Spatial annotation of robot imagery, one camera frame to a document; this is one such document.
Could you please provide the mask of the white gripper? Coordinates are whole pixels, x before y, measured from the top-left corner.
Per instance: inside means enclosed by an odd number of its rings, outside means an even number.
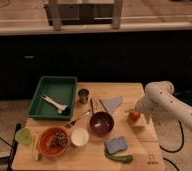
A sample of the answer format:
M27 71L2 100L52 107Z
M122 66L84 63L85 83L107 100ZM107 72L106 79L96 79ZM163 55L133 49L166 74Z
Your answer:
M140 98L136 104L127 109L127 112L140 112L144 114L146 124L149 124L152 120L151 114L155 108L156 103L153 102L149 97L143 96Z

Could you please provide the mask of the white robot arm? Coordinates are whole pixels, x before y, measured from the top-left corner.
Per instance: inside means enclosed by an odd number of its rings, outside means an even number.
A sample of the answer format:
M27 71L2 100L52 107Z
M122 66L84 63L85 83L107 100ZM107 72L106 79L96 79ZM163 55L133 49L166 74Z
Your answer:
M174 90L170 81L150 82L144 88L144 95L127 112L146 114L148 110L160 105L192 132L192 107L174 97Z

